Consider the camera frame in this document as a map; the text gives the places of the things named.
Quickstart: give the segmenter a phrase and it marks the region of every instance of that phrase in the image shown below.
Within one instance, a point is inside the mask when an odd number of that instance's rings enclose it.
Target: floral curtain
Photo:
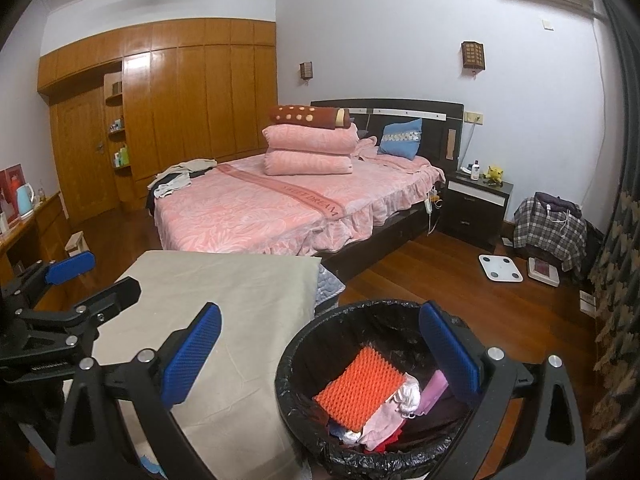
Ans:
[[[605,4],[620,54],[626,128],[620,194],[590,275],[599,328],[594,370],[606,389],[588,428],[593,434],[587,445],[591,473],[613,463],[640,424],[640,51],[610,1]]]

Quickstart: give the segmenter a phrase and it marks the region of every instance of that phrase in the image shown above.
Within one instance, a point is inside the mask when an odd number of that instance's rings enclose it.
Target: electric kettle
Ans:
[[[25,217],[33,211],[33,198],[35,193],[31,184],[20,186],[15,192],[18,200],[18,212],[20,216]]]

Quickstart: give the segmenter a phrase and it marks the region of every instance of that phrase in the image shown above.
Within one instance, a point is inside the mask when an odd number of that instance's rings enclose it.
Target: nightstand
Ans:
[[[440,231],[494,252],[500,239],[513,184],[489,186],[483,179],[471,180],[456,173],[447,181]]]

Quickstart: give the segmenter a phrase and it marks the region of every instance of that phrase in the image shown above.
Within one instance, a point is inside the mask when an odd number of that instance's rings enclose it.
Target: black trash bag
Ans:
[[[293,435],[332,475],[354,480],[417,478],[447,452],[470,412],[450,391],[423,416],[407,420],[384,453],[349,449],[327,430],[329,416],[313,400],[364,346],[373,346],[399,371],[426,386],[437,366],[418,328],[420,304],[362,301],[322,314],[289,343],[278,364],[280,413]]]

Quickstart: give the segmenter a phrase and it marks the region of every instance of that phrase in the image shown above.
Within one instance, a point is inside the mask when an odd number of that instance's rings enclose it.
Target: plaid shirt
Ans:
[[[575,269],[586,255],[587,222],[569,213],[547,212],[533,197],[524,200],[513,215],[516,229],[513,246],[527,244],[548,251],[562,261],[562,270]]]

